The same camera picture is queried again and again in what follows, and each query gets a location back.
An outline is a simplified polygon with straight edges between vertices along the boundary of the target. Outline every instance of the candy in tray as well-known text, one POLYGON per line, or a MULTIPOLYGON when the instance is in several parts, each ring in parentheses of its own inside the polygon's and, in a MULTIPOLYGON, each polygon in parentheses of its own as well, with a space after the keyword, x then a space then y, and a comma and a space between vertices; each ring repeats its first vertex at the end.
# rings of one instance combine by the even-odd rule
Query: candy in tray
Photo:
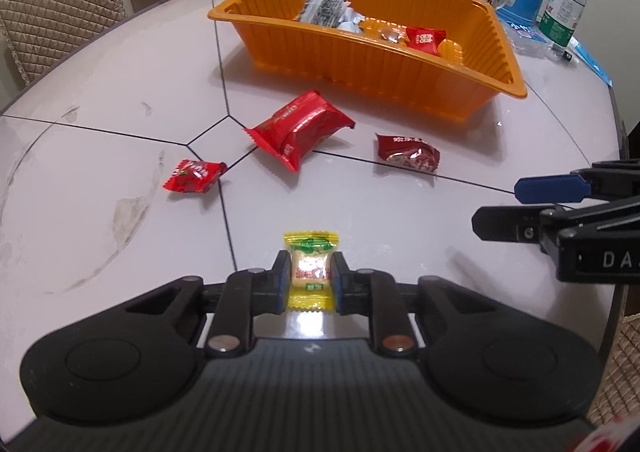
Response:
POLYGON ((358 25, 364 16, 351 8, 350 4, 347 0, 306 0, 296 20, 361 34, 362 30, 358 25))
POLYGON ((440 56, 438 47, 447 37, 444 30, 434 30, 432 28, 418 28, 416 26, 408 26, 406 28, 406 36, 408 39, 407 46, 420 50, 426 54, 440 56))
POLYGON ((378 156, 388 163, 416 171, 436 172, 440 152, 422 139, 414 137, 378 137, 378 156))
POLYGON ((329 265, 331 254, 338 246, 338 234, 291 232, 284 234, 284 242, 291 253, 287 307, 302 311, 333 309, 329 265))
POLYGON ((204 193, 226 172, 226 164, 209 161, 184 159, 175 168, 174 173, 162 185, 173 192, 204 193))
POLYGON ((255 144, 275 156, 291 172, 319 142, 355 122, 324 100, 318 91, 307 91, 276 111, 254 129, 245 129, 255 144))

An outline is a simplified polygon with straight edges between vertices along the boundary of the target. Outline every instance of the red candy wrapper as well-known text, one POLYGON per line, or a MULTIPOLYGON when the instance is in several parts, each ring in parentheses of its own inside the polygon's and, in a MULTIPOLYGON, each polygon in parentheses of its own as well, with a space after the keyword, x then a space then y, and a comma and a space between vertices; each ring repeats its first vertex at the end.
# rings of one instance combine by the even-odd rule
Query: red candy wrapper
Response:
POLYGON ((436 172, 440 163, 440 152, 424 140, 384 135, 377 137, 378 156, 383 160, 417 171, 436 172))
POLYGON ((355 122, 324 100, 318 91, 307 91, 276 111, 254 129, 245 132, 255 144, 275 156, 291 172, 319 142, 355 122))
POLYGON ((431 28, 418 28, 417 26, 408 26, 406 28, 406 36, 409 39, 407 46, 415 48, 426 54, 440 56, 438 46, 447 37, 445 30, 432 30, 431 28))
POLYGON ((174 192, 204 193, 226 172, 225 163, 193 161, 184 159, 175 168, 174 174, 162 185, 174 192))
POLYGON ((604 426, 594 430, 572 452, 622 452, 638 450, 640 414, 614 416, 604 426))

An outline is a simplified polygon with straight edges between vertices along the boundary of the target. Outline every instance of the table stain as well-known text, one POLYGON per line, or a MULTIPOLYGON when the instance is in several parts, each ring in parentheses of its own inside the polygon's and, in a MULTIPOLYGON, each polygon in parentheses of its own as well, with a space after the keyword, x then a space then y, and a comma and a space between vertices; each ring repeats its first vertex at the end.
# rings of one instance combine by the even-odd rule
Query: table stain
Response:
POLYGON ((11 243, 5 243, 0 246, 0 263, 9 262, 12 255, 14 255, 14 248, 11 246, 11 243))
POLYGON ((113 235, 113 240, 116 243, 115 251, 92 273, 74 282, 72 285, 68 286, 68 288, 63 289, 62 293, 78 289, 90 282, 92 279, 97 277, 102 270, 109 266, 114 259, 120 255, 120 252, 127 247, 133 239, 133 236, 136 235, 142 225, 142 222, 145 220, 146 214, 149 211, 149 207, 156 194, 156 190, 160 185, 160 180, 163 174, 164 151, 161 151, 158 155, 158 166, 154 172, 149 193, 146 196, 120 198, 116 201, 113 210, 113 219, 111 221, 111 234, 113 235))
POLYGON ((69 109, 69 111, 62 115, 62 118, 70 124, 73 124, 76 120, 78 120, 78 109, 80 109, 80 106, 72 107, 71 109, 69 109))
POLYGON ((141 104, 143 108, 145 108, 145 117, 150 117, 153 114, 154 109, 146 102, 141 102, 141 104))
POLYGON ((6 182, 6 187, 4 187, 4 192, 2 194, 2 199, 0 199, 0 229, 2 228, 2 215, 4 214, 4 207, 6 206, 6 201, 9 198, 9 190, 11 186, 14 184, 15 175, 18 173, 20 166, 28 161, 31 158, 31 150, 35 146, 36 143, 45 135, 47 131, 50 130, 55 124, 49 124, 46 129, 42 133, 40 133, 33 142, 24 150, 22 156, 15 162, 14 168, 9 173, 9 178, 6 182))

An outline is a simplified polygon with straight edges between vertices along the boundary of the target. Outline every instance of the beige chair cushion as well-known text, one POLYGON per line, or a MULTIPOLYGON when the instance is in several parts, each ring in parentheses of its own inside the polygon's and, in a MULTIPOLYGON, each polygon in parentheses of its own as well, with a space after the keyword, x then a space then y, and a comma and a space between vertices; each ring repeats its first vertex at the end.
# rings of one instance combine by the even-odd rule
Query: beige chair cushion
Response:
POLYGON ((589 419, 603 425, 616 415, 640 412, 640 315, 625 317, 609 355, 589 419))
POLYGON ((0 32, 27 84, 124 17, 122 0, 0 0, 0 32))

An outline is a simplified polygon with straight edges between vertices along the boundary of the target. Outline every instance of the white table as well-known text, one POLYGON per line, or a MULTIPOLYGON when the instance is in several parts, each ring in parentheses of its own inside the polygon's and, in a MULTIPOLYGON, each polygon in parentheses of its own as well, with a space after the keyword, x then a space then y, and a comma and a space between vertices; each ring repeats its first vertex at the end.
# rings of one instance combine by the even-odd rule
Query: white table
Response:
MULTIPOLYGON (((524 101, 500 95, 468 125, 414 116, 318 80, 263 73, 221 0, 168 0, 113 28, 32 85, 0 118, 0 434, 33 415, 18 366, 34 340, 183 275, 268 268, 282 234, 340 234, 351 268, 440 275, 602 341, 613 287, 557 282, 533 245, 486 243, 470 219, 516 204, 524 175, 618 158, 609 91, 577 58, 519 57, 524 101), (356 121, 290 174, 253 151, 253 126, 308 89, 356 121), (438 177, 377 165, 374 134, 419 136, 438 177), (232 168, 203 196, 161 184, 183 158, 232 168)), ((289 318, 285 334, 364 334, 358 318, 289 318)), ((257 324, 282 333, 282 320, 257 324)))

